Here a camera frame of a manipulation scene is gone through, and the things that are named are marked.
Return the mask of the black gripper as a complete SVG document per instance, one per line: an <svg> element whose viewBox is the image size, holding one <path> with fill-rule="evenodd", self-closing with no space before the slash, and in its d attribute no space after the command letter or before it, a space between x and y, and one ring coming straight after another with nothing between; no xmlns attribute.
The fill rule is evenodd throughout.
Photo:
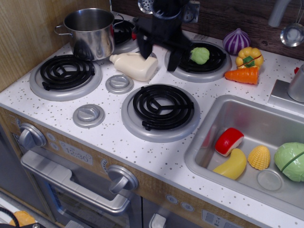
<svg viewBox="0 0 304 228"><path fill-rule="evenodd" d="M189 50L192 42L183 33L182 17L161 17L153 15L150 18L137 17L134 20L137 34L137 43L140 53L147 59L152 53L153 45L158 45L170 51L167 65L168 71L175 71L183 54L183 50Z"/></svg>

